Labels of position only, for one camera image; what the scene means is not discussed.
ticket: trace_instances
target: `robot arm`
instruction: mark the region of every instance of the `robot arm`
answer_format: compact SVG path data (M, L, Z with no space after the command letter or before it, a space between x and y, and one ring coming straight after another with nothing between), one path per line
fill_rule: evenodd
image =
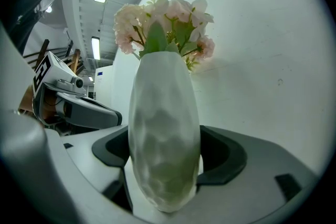
M46 122L42 115L46 90L55 92L57 96L57 117L52 122ZM121 124L121 114L86 97L83 80L52 52L48 52L36 69L33 92L33 111L44 125L67 122L92 129L105 129Z

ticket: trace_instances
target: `flower bouquet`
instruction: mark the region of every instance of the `flower bouquet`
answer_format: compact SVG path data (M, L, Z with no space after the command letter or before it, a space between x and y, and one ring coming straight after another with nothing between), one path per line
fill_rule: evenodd
M122 52L138 59L151 52L177 52L191 71L211 57L215 48L213 40L205 35L207 24L214 22L213 16L205 13L206 8L206 0L191 4L185 0L151 0L142 6L126 4L114 16L115 43ZM159 43L152 41L158 37ZM139 55L132 44L138 46Z
M115 15L116 43L140 60L129 109L133 172L146 199L164 212L179 210L196 192L201 135L188 69L214 50L205 35L213 22L206 5L151 0Z

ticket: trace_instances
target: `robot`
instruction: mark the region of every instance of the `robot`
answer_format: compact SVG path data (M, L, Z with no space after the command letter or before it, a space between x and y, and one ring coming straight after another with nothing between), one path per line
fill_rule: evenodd
M0 30L6 57L30 70ZM4 81L11 87L23 83L12 76ZM1 102L5 105L0 158L31 204L51 222L279 223L303 203L317 182L309 168L279 145L200 126L203 170L197 194L178 212L159 212L134 181L128 126L121 125L121 115L88 100L82 80L51 53L37 69L33 84L34 113L42 122L41 106L49 89L57 92L59 105L58 118L47 124L67 122L95 130L60 136ZM20 94L13 92L7 98L19 99Z

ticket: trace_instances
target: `textured ceramic vase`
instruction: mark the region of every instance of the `textured ceramic vase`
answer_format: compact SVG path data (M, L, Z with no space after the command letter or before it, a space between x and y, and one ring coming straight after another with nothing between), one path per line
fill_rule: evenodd
M142 57L129 112L133 171L158 210L179 210L195 195L200 127L188 69L175 52Z

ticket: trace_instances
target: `white vase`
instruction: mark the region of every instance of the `white vase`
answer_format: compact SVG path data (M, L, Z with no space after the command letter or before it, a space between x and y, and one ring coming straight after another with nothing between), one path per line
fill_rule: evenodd
M175 52L142 57L129 112L133 171L158 210L179 210L195 195L200 125L186 64Z

